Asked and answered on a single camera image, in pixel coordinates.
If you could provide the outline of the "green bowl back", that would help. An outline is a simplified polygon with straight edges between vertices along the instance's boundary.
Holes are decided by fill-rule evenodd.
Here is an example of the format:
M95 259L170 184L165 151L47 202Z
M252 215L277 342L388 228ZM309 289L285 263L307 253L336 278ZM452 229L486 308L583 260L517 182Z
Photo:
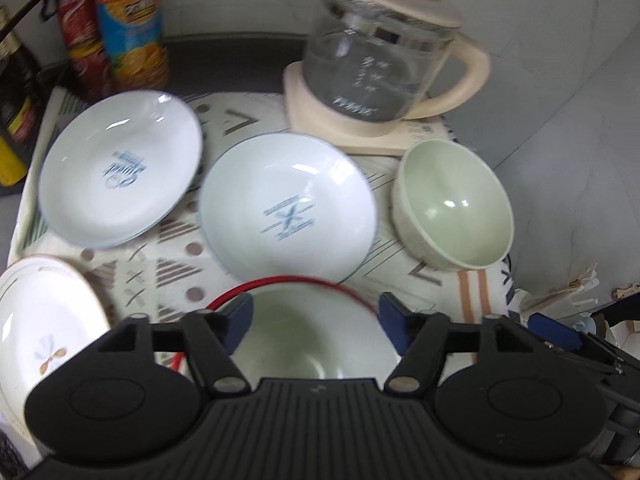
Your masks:
M401 159L390 218L408 252L437 270L487 269L514 240L500 180L480 156L447 140L421 141Z

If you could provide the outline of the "small white bakery bowl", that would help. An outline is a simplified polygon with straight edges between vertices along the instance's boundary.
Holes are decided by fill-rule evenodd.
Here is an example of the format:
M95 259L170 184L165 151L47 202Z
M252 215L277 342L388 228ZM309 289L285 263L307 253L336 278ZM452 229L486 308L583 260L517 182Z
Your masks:
M212 255L239 280L296 274L342 282L366 260L378 210L350 157L308 134L270 132L213 162L198 221Z

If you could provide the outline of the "white plate flower pattern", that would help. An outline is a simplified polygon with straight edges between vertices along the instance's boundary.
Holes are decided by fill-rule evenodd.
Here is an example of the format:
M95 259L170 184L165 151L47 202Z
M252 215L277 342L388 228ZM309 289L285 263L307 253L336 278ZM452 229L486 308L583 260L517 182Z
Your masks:
M1 275L1 414L26 434L29 393L110 329L98 296L66 262L26 257Z

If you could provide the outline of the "white plate blue script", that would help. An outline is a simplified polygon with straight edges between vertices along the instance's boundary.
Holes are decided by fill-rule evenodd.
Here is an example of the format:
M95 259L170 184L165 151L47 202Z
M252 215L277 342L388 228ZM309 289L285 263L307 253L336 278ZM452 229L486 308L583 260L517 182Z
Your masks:
M38 182L48 228L72 245L119 246L149 231L196 175L203 133L170 93L115 94L72 120L49 148Z

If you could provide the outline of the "patterned fringed table cloth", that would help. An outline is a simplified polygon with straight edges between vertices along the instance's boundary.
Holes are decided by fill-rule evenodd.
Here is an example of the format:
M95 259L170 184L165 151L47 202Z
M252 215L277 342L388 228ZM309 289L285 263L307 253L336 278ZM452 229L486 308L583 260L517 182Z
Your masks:
M383 292L411 310L442 312L456 322L475 323L484 314L518 308L507 262L480 271L445 272L411 257L390 223L398 160L359 156L356 165L378 207L378 232L369 255L344 292L303 283L254 290L252 328L233 356L252 384L266 377L384 380L398 357L372 313ZM137 312L155 322L174 322L238 282L208 251L196 222L194 191L149 233L119 248L94 250L70 246L49 230L37 206L37 179L37 171L27 177L10 260L46 255L71 264L90 283L111 323Z

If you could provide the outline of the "cream kettle base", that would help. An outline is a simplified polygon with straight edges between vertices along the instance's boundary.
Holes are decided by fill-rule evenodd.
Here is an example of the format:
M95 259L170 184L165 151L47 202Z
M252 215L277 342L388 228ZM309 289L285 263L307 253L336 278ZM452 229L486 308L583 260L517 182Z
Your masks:
M303 63L290 64L283 73L285 107L293 131L308 133L349 155L401 157L426 139L454 140L439 118L409 122L360 122L318 101L303 78Z

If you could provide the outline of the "red soda can lower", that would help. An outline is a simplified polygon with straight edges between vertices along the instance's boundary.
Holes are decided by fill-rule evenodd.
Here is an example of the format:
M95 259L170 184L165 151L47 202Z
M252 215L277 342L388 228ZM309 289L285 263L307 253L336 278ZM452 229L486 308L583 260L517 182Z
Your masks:
M108 98L116 92L111 65L101 41L70 49L68 57L91 102Z

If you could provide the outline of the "red soda can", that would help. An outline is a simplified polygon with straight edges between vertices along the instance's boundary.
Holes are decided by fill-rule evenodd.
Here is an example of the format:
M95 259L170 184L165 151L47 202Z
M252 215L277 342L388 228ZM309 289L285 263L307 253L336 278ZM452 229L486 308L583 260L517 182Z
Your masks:
M56 15L68 50L100 39L96 0L55 0Z
M91 102L108 98L116 92L111 65L101 41L70 49L68 57Z

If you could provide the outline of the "dark soy sauce jug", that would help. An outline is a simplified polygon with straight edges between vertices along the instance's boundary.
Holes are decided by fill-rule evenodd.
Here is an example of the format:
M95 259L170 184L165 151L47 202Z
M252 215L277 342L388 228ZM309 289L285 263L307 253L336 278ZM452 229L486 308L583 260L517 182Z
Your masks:
M41 66L16 32L1 40L1 186L26 177L43 112Z

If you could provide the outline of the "orange juice bottle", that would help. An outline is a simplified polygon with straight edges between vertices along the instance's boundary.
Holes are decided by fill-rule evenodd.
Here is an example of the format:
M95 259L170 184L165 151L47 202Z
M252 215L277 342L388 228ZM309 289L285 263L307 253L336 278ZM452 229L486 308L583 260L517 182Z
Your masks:
M96 16L117 88L163 88L168 53L160 0L96 0Z

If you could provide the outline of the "red soda can upper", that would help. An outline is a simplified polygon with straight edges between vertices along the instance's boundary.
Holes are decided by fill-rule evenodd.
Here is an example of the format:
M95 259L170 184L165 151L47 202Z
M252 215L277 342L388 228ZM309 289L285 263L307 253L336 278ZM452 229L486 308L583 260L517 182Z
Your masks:
M96 0L55 0L56 15L68 50L100 39Z

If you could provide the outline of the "black metal spice rack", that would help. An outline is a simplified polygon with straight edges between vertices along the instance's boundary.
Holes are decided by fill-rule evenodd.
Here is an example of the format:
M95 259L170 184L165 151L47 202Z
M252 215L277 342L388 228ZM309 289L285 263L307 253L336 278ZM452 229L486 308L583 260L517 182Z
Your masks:
M50 46L52 41L46 38L44 32L40 32L38 26L47 23L55 14L54 0L1 0L1 40L9 33L16 32L22 43L32 51L35 49L29 47L27 40L36 40L36 43L42 46ZM46 72L41 66L41 81L43 85L43 107L51 92L51 86L47 83ZM12 188L2 188L1 195L3 197L15 195L20 192L24 186L24 177Z

